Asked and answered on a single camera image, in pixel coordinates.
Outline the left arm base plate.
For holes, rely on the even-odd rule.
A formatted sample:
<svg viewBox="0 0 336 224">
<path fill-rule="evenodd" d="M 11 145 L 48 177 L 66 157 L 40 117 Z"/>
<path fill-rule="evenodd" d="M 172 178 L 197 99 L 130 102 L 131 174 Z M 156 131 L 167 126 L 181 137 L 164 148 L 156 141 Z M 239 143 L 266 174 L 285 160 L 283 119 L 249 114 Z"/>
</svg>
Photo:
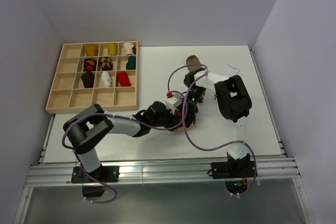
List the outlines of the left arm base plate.
<svg viewBox="0 0 336 224">
<path fill-rule="evenodd" d="M 119 179 L 119 166 L 101 166 L 89 175 L 104 183 L 116 183 Z M 71 183 L 93 183 L 94 181 L 84 174 L 81 166 L 75 166 L 72 171 Z"/>
</svg>

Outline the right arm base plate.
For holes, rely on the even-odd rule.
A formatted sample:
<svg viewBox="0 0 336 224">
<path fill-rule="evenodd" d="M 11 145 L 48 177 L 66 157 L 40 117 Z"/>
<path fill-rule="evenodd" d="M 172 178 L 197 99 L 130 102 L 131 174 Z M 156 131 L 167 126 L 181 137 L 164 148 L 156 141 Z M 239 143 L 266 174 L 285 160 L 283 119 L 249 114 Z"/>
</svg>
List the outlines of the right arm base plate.
<svg viewBox="0 0 336 224">
<path fill-rule="evenodd" d="M 212 162 L 210 173 L 214 179 L 254 178 L 257 176 L 254 162 Z"/>
</svg>

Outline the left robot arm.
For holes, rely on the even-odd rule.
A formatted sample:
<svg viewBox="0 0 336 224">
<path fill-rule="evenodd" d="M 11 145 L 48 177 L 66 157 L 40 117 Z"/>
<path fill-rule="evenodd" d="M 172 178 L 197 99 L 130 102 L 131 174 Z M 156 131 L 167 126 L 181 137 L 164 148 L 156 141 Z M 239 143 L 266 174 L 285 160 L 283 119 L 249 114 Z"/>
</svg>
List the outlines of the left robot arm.
<svg viewBox="0 0 336 224">
<path fill-rule="evenodd" d="M 100 105 L 94 104 L 63 125 L 62 145 L 79 158 L 85 178 L 101 182 L 106 173 L 96 146 L 107 134 L 142 137 L 151 129 L 172 131 L 181 124 L 182 118 L 159 101 L 129 117 L 107 114 Z"/>
</svg>

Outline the beige maroon sock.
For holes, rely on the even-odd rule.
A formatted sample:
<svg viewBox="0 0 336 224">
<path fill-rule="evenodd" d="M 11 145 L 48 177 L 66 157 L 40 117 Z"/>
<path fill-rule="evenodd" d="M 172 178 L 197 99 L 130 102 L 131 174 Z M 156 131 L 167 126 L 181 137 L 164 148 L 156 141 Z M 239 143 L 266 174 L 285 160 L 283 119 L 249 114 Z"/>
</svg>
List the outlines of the beige maroon sock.
<svg viewBox="0 0 336 224">
<path fill-rule="evenodd" d="M 196 124 L 196 120 L 194 120 L 189 126 L 185 126 L 183 127 L 182 125 L 180 127 L 178 127 L 176 129 L 177 132 L 184 132 L 184 131 L 188 131 L 188 130 L 191 130 L 192 128 L 194 128 Z"/>
</svg>

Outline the brown sock striped cuff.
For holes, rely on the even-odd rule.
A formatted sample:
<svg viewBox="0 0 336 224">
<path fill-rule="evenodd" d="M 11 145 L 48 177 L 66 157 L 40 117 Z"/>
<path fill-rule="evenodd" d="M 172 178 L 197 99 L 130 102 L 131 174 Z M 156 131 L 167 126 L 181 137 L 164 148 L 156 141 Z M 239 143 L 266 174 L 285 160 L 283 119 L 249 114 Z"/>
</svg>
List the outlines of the brown sock striped cuff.
<svg viewBox="0 0 336 224">
<path fill-rule="evenodd" d="M 187 69 L 189 72 L 195 71 L 200 69 L 202 66 L 200 65 L 200 61 L 198 59 L 198 57 L 196 55 L 191 55 L 189 57 L 187 57 L 186 59 L 186 65 L 187 65 Z M 199 103 L 203 103 L 204 102 L 204 97 L 205 97 L 205 93 L 206 91 L 204 90 L 202 93 L 202 96 L 199 99 Z"/>
</svg>

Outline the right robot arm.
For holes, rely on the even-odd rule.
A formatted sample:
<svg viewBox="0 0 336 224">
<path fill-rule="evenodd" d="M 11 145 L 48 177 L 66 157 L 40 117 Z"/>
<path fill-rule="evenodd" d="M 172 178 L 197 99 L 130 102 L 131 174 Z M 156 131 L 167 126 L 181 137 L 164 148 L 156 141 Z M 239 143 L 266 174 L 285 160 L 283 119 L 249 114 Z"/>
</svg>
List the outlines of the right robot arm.
<svg viewBox="0 0 336 224">
<path fill-rule="evenodd" d="M 192 102 L 190 95 L 192 91 L 202 94 L 205 90 L 211 90 L 215 92 L 221 115 L 232 124 L 232 140 L 230 142 L 218 147 L 202 148 L 191 140 L 186 131 L 185 121 L 182 121 L 183 131 L 191 145 L 204 152 L 216 151 L 228 146 L 226 165 L 230 175 L 240 176 L 246 169 L 257 174 L 255 154 L 246 142 L 247 137 L 243 134 L 252 101 L 242 78 L 237 74 L 231 77 L 221 76 L 206 68 L 199 68 L 186 74 L 184 84 L 188 90 L 183 103 L 183 115 L 189 109 L 186 103 Z"/>
</svg>

